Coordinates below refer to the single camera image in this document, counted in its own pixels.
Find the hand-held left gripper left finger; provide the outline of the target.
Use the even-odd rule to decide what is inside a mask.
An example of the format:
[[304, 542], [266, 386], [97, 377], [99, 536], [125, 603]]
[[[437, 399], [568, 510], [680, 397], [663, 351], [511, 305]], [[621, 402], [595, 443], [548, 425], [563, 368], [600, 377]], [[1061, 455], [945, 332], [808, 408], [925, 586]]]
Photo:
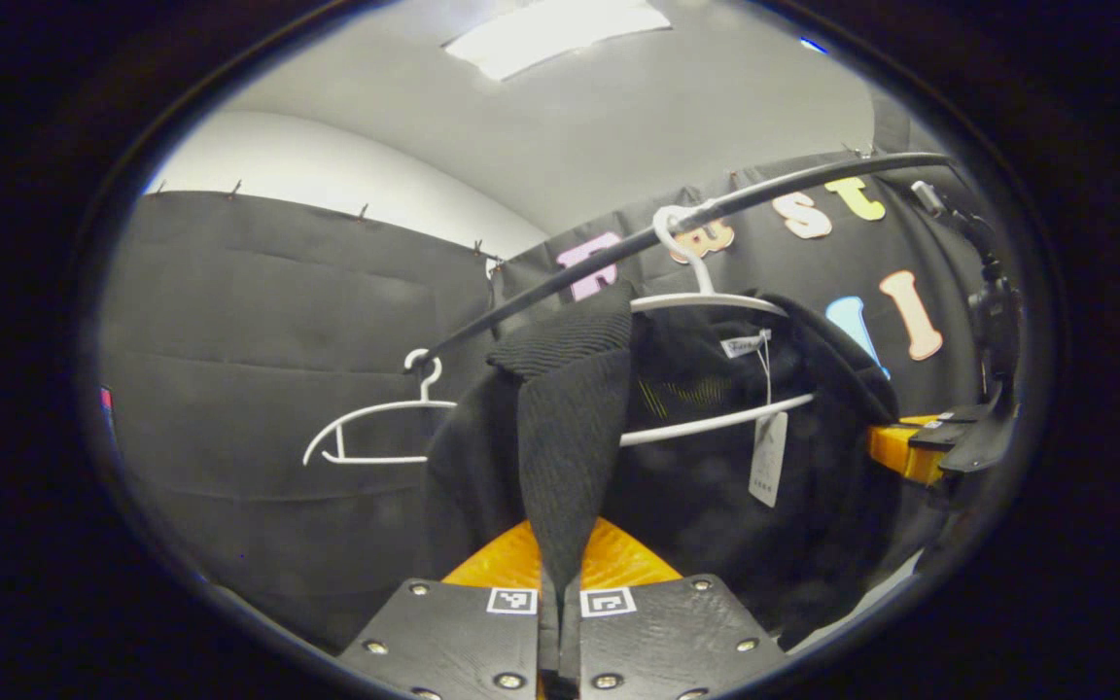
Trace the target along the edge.
[[554, 586], [523, 522], [440, 579], [405, 579], [337, 661], [403, 699], [543, 699], [556, 641]]

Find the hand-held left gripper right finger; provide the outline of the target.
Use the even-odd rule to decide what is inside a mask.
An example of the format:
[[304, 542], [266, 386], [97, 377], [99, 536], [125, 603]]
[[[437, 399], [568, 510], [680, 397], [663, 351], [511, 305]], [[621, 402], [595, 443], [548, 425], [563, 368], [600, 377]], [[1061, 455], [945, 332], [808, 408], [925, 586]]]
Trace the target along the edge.
[[560, 620], [560, 691], [573, 699], [719, 699], [788, 656], [719, 576], [682, 576], [606, 519]]

